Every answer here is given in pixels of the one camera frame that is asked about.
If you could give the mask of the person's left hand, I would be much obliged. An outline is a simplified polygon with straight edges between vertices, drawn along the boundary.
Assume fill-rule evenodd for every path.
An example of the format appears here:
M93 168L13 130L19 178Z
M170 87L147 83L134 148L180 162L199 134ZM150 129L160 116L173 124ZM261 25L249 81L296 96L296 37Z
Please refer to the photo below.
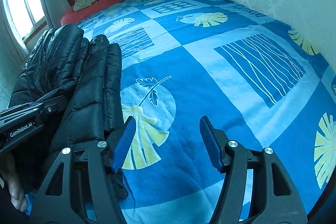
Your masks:
M17 210L24 212L28 207L28 202L19 176L15 171L14 158L10 153L1 157L1 187L4 187L5 184L8 186L13 206Z

